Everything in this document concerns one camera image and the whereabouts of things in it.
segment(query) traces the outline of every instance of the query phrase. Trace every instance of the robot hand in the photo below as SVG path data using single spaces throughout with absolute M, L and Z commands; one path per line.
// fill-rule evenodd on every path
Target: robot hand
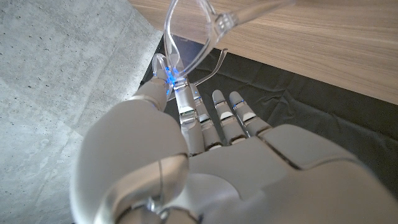
M 396 223 L 397 202 L 354 155 L 295 126 L 271 128 L 236 92 L 237 116 L 213 93 L 226 146 L 188 80 L 175 83 L 180 127 L 162 112 L 162 61 L 85 136 L 70 187 L 77 223 Z

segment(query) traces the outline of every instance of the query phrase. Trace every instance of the gray concrete surface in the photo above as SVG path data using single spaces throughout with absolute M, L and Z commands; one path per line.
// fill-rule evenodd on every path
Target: gray concrete surface
M 82 136 L 137 90 L 162 33 L 127 0 L 0 8 L 0 223 L 72 223 Z

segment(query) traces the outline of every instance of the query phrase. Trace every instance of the wooden table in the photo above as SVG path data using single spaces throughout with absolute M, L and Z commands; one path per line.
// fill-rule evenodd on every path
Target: wooden table
M 170 0 L 130 2 L 163 30 Z M 210 2 L 226 12 L 253 1 Z M 216 47 L 398 105 L 397 0 L 298 0 L 236 27 Z

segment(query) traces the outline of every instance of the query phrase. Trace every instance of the black cloth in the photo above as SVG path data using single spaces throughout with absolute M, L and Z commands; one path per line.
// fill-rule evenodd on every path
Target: black cloth
M 164 54 L 162 41 L 159 52 Z M 208 75 L 219 55 L 220 50 L 212 50 L 188 75 L 190 81 Z M 152 77 L 151 68 L 147 74 L 144 82 Z M 349 150 L 398 198 L 397 105 L 230 53 L 218 73 L 198 90 L 222 138 L 211 94 L 221 90 L 228 99 L 237 91 L 271 126 L 293 124 Z M 165 112 L 179 122 L 175 100 L 168 102 Z

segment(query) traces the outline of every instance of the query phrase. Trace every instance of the eyeglasses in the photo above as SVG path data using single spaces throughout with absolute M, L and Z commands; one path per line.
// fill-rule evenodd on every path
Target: eyeglasses
M 156 62 L 158 67 L 152 65 L 154 72 L 161 63 L 169 73 L 171 91 L 173 83 L 186 78 L 232 28 L 294 3 L 259 1 L 218 14 L 208 0 L 172 0 L 164 25 L 166 56 L 155 56 L 160 61 Z

